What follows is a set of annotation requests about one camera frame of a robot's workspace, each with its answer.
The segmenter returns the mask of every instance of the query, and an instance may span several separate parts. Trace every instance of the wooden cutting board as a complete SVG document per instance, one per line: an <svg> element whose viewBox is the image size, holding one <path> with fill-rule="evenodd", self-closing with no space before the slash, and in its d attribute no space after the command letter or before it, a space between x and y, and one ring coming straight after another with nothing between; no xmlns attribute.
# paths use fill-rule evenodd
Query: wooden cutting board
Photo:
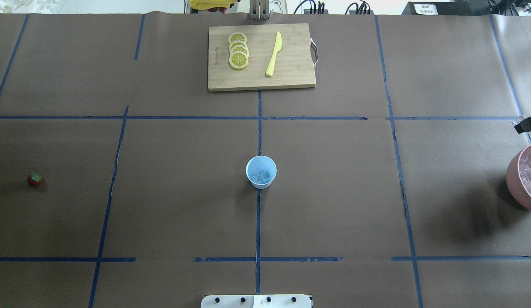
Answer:
<svg viewBox="0 0 531 308"><path fill-rule="evenodd" d="M228 37L244 33L249 63L244 70L229 66ZM277 54L275 73L265 76L277 32L282 35L282 50ZM309 24L210 27L208 34L208 90L238 91L257 89L314 88Z"/></svg>

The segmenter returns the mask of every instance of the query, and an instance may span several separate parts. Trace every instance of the cutting board handle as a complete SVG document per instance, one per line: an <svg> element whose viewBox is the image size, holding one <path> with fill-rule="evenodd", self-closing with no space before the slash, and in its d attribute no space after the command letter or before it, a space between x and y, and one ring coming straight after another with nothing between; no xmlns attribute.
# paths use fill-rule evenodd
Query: cutting board handle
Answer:
<svg viewBox="0 0 531 308"><path fill-rule="evenodd" d="M318 63L318 47L317 45L314 43L313 41L313 38L311 37L311 48L313 48L314 50L314 58L316 59L313 63L313 66L314 68L317 68L317 63Z"/></svg>

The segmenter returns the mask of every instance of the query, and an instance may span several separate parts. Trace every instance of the knife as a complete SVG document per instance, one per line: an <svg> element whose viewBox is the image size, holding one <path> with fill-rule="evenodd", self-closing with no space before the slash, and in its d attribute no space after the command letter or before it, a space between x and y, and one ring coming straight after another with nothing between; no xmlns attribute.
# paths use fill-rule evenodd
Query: knife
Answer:
<svg viewBox="0 0 531 308"><path fill-rule="evenodd" d="M265 76L273 76L275 70L275 60L277 59L277 52L282 49L282 36L281 33L277 33L277 39L275 39L275 47L273 47L273 55L271 55L271 60L269 65L267 65L267 70L265 70Z"/></svg>

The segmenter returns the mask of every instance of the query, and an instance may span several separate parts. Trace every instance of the grid line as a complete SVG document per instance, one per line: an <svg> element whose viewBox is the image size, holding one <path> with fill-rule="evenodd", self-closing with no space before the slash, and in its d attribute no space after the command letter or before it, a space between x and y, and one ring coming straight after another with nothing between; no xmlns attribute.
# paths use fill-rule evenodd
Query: grid line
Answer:
<svg viewBox="0 0 531 308"><path fill-rule="evenodd" d="M1 80L0 98L1 98L1 93L3 92L3 87L5 86L5 82L7 82L7 77L9 76L9 72L11 71L12 63L15 60L16 51L18 50L18 47L20 46L22 35L24 35L25 27L27 25L27 20L29 20L29 14L26 14L25 16L24 24L22 24L22 28L20 29L20 33L18 34L18 39L16 40L15 47L12 50L11 59L9 59L9 64L7 64L7 69L5 70L5 74L3 75L3 80Z"/></svg>
<svg viewBox="0 0 531 308"><path fill-rule="evenodd" d="M111 176L111 185L109 186L109 196L107 197L107 207L105 209L104 224L101 229L100 246L98 248L98 256L96 258L95 274L92 281L91 296L89 300L89 308L92 308L94 304L94 298L96 294L96 285L98 284L98 276L100 273L100 264L102 254L104 251L105 234L107 232L107 221L109 220L109 212L111 209L111 201L113 200L113 187L115 186L115 180L117 178L117 169L119 167L119 153L121 152L121 145L123 143L123 137L125 136L125 126L127 122L128 107L125 109L125 115L123 116L123 123L121 125L121 134L119 136L119 144L117 145L117 153L115 156L115 165L113 167L113 175Z"/></svg>
<svg viewBox="0 0 531 308"><path fill-rule="evenodd" d="M0 115L0 120L122 120L120 115ZM255 116L229 116L229 115L129 115L128 120L259 120ZM261 117L262 121L365 121L367 117L306 117L306 116L269 116ZM515 121L517 117L394 117L395 121Z"/></svg>
<svg viewBox="0 0 531 308"><path fill-rule="evenodd" d="M258 156L261 155L261 90L258 90ZM256 202L256 294L261 293L261 189Z"/></svg>
<svg viewBox="0 0 531 308"><path fill-rule="evenodd" d="M138 61L140 55L140 43L142 42L142 33L144 32L145 14L142 14L142 21L140 21L140 33L138 34L138 43L136 43L136 52L134 53L134 60Z"/></svg>
<svg viewBox="0 0 531 308"><path fill-rule="evenodd" d="M337 262L343 257L260 257L261 262ZM195 262L256 262L255 257L210 257L195 258Z"/></svg>
<svg viewBox="0 0 531 308"><path fill-rule="evenodd" d="M417 261L515 261L531 260L531 255L452 255L416 257ZM392 257L391 261L412 261L412 257Z"/></svg>
<svg viewBox="0 0 531 308"><path fill-rule="evenodd" d="M391 95L389 94L389 88L387 86L387 70L385 67L385 57L383 56L383 45L381 43L381 31L379 29L379 18L375 17L375 27L377 31L377 44L379 45L379 56L381 59L381 68L383 72L383 84L385 86L385 96L387 97L387 106L389 108L389 119L391 122L391 133L393 137L393 143L395 146L395 155L397 159L398 179L400 180L400 187L402 189L402 197L404 204L404 211L406 213L406 229L408 231L408 240L410 242L410 253L412 254L412 266L414 269L414 281L415 288L418 296L418 304L420 308L423 308L423 298L421 296L421 284L419 281L418 262L415 258L415 245L414 236L412 235L412 222L410 221L410 210L408 208L408 199L406 198L406 187L404 186L404 175L402 173L402 164L400 162L400 152L398 150L398 140L396 135L395 117L393 114L393 107L391 104Z"/></svg>
<svg viewBox="0 0 531 308"><path fill-rule="evenodd" d="M493 16L491 14L489 15L489 17L490 17L490 25L492 26L492 33L494 35L495 47L498 50L498 55L499 55L499 58L501 60L501 64L503 66L503 70L505 72L505 76L507 78L508 86L510 88L510 93L512 94L512 97L514 99L514 105L516 105L516 110L518 111L518 115L523 116L522 107L520 106L520 101L518 100L518 96L516 95L516 91L514 90L514 84L512 82L512 78L510 77L510 74L508 72L507 63L504 60L504 55L503 55L503 51L501 50L501 45L499 44L498 33L497 33L497 31L495 29L495 25L494 25L494 18L493 18ZM530 134L528 132L526 132L525 134L526 134L526 138L528 139L528 144L531 144Z"/></svg>
<svg viewBox="0 0 531 308"><path fill-rule="evenodd" d="M98 258L0 257L0 262L96 262ZM136 262L136 258L101 258L101 262Z"/></svg>

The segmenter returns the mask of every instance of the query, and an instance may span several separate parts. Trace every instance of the blue paper cup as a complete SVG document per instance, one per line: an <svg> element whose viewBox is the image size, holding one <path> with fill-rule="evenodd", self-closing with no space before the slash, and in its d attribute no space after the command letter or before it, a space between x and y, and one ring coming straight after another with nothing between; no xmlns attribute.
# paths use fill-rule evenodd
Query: blue paper cup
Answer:
<svg viewBox="0 0 531 308"><path fill-rule="evenodd" d="M246 164L246 177L257 189L271 185L277 176L277 165L267 156L256 156Z"/></svg>

